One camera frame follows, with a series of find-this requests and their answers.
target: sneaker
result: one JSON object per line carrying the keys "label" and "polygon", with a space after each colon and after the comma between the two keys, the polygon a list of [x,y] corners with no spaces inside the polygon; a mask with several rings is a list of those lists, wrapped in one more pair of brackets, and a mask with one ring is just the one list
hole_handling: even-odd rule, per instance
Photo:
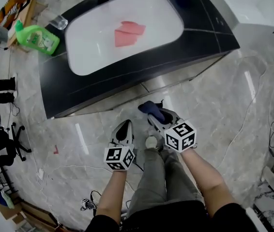
{"label": "sneaker", "polygon": [[18,95],[17,91],[13,92],[13,96],[15,97],[15,99],[17,98],[17,95]]}
{"label": "sneaker", "polygon": [[146,148],[156,148],[157,147],[157,139],[154,136],[150,136],[146,139]]}
{"label": "sneaker", "polygon": [[12,78],[15,79],[15,90],[17,90],[17,73],[14,73]]}

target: green detergent bottle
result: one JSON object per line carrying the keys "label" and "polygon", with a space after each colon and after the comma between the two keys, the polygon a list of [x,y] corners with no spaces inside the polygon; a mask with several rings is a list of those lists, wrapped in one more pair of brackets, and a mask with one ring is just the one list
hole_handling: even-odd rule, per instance
{"label": "green detergent bottle", "polygon": [[37,25],[23,27],[21,21],[15,24],[17,41],[25,46],[52,55],[60,43],[60,39],[45,28]]}

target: forearm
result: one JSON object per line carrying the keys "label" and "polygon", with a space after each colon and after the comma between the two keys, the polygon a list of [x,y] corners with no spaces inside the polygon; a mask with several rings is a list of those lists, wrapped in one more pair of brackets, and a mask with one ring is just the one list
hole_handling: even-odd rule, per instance
{"label": "forearm", "polygon": [[182,152],[181,155],[201,192],[213,189],[214,187],[224,183],[221,174],[212,165],[200,157],[195,150],[188,149]]}
{"label": "forearm", "polygon": [[114,171],[99,200],[96,215],[106,215],[118,224],[121,220],[121,209],[126,181],[126,171]]}
{"label": "forearm", "polygon": [[211,217],[224,205],[236,202],[223,177],[212,165],[193,149],[186,150],[181,155],[204,197]]}

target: sink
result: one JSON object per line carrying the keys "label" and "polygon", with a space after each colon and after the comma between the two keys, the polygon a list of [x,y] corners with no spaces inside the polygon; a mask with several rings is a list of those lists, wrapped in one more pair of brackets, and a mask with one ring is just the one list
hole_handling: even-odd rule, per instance
{"label": "sink", "polygon": [[[146,29],[134,45],[115,47],[114,30],[122,21],[133,21]],[[168,0],[111,0],[68,25],[65,39],[69,66],[77,75],[88,75],[173,42],[182,32],[183,22]]]}

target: black shirt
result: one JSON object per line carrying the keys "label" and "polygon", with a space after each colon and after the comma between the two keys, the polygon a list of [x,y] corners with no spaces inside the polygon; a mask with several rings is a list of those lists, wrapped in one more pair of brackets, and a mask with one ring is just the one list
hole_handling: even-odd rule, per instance
{"label": "black shirt", "polygon": [[[184,201],[157,206],[138,211],[123,222],[122,231],[257,231],[246,215],[245,210],[236,203],[220,208],[213,218],[209,218],[200,201]],[[98,215],[89,224],[86,232],[118,232],[119,225],[112,218]]]}

